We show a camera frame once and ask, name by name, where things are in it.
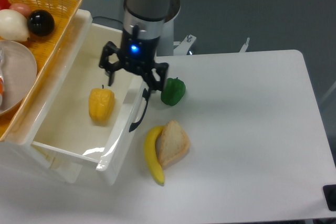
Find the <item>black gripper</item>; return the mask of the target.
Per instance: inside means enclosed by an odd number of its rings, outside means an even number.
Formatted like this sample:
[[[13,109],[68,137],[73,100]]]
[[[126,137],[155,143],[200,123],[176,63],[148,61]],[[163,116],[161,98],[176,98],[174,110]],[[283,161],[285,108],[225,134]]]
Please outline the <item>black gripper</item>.
[[[169,70],[166,62],[154,62],[154,55],[159,43],[159,37],[143,39],[140,36],[140,26],[134,26],[131,32],[123,30],[121,46],[118,48],[108,41],[101,53],[99,67],[104,69],[108,76],[108,86],[114,82],[114,73],[125,69],[133,74],[142,75],[148,86],[146,100],[152,91],[163,91]],[[116,55],[118,60],[110,62],[110,56]]]

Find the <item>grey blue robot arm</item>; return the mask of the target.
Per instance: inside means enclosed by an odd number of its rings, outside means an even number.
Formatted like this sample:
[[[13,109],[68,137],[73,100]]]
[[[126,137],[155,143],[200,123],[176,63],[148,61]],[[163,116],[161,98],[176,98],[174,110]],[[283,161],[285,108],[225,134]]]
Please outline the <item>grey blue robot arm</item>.
[[[111,85],[114,73],[120,69],[141,76],[148,88],[143,96],[163,90],[168,72],[167,63],[154,60],[160,42],[171,0],[125,0],[121,44],[109,41],[103,47],[99,67],[109,76]]]

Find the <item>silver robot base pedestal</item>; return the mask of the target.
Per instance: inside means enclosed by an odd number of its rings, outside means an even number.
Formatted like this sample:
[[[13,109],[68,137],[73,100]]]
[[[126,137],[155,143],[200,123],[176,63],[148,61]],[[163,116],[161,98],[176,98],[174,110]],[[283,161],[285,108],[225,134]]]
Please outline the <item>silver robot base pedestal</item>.
[[[156,55],[172,56],[174,50],[174,21],[179,15],[181,9],[181,0],[170,0],[170,8],[163,25],[159,44],[156,49]]]

